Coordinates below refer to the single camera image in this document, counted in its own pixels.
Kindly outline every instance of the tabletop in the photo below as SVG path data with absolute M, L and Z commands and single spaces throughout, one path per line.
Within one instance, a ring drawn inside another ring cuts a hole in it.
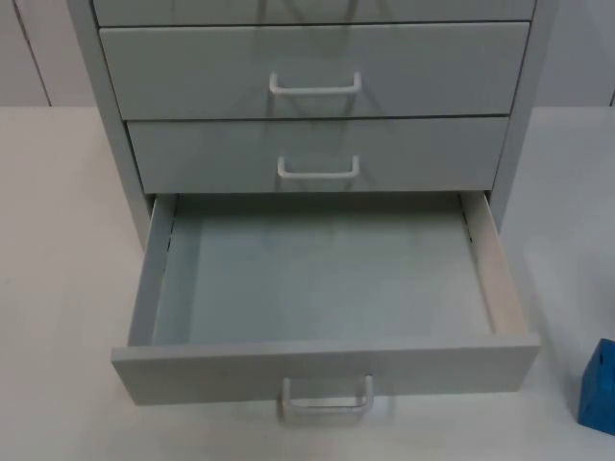
M 513 394 L 376 398 L 361 421 L 272 401 L 136 407 L 110 363 L 142 251 L 96 109 L 0 109 L 0 458 L 608 459 L 578 381 L 615 336 L 615 111 L 537 109 L 503 240 L 543 338 Z

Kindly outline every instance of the gray cabinet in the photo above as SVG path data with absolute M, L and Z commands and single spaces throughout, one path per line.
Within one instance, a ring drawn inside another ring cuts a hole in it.
M 69 0 L 149 230 L 133 400 L 518 389 L 497 226 L 556 3 Z

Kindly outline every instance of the white handle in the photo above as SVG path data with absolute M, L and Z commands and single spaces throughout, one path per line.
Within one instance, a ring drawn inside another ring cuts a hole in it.
M 357 94 L 363 86 L 361 74 L 355 72 L 351 86 L 332 86 L 321 88 L 284 88 L 278 85 L 278 74 L 269 77 L 269 91 L 274 96 L 349 96 Z
M 353 157 L 353 165 L 350 171 L 341 173 L 291 173 L 286 171 L 284 157 L 278 158 L 278 176 L 283 180 L 351 180 L 360 174 L 360 165 L 357 156 Z
M 282 406 L 288 414 L 298 416 L 309 415 L 364 415 L 374 406 L 374 382 L 371 375 L 365 377 L 365 395 L 363 402 L 357 405 L 343 406 L 302 406 L 293 403 L 290 399 L 290 379 L 282 381 Z

